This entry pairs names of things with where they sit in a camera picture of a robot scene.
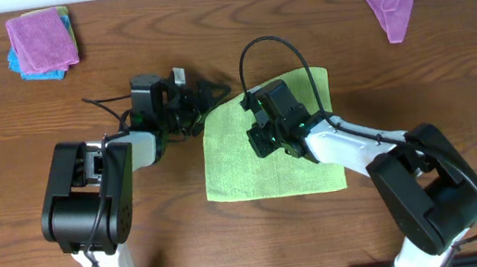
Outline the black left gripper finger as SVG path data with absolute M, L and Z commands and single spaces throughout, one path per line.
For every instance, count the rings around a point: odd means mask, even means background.
M 209 105 L 221 103 L 231 92 L 227 84 L 217 84 L 207 80 L 198 80 L 197 90 L 201 99 Z
M 229 92 L 222 93 L 218 96 L 213 95 L 201 95 L 197 98 L 198 103 L 198 110 L 199 110 L 199 121 L 204 122 L 209 115 L 215 108 L 220 106 L 226 97 L 229 95 Z

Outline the light green microfiber cloth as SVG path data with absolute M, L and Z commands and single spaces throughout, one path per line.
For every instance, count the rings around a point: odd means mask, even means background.
M 214 109 L 205 120 L 203 149 L 207 199 L 240 202 L 345 189 L 345 168 L 296 159 L 277 149 L 261 159 L 247 131 L 255 119 L 240 106 L 243 95 Z

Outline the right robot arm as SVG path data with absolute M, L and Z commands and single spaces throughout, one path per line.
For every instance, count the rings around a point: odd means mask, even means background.
M 477 239 L 477 174 L 430 123 L 380 131 L 315 113 L 257 123 L 247 131 L 261 158 L 278 148 L 296 158 L 339 164 L 370 177 L 405 236 L 394 267 L 459 267 Z

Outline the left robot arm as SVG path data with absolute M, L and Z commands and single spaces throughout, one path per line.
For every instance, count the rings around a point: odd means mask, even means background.
M 58 143 L 42 209 L 45 240 L 81 267 L 135 267 L 127 240 L 132 226 L 132 177 L 157 164 L 170 143 L 202 133 L 207 115 L 230 93 L 227 84 L 185 71 L 132 77 L 130 108 L 116 114 L 114 134 L 95 142 Z

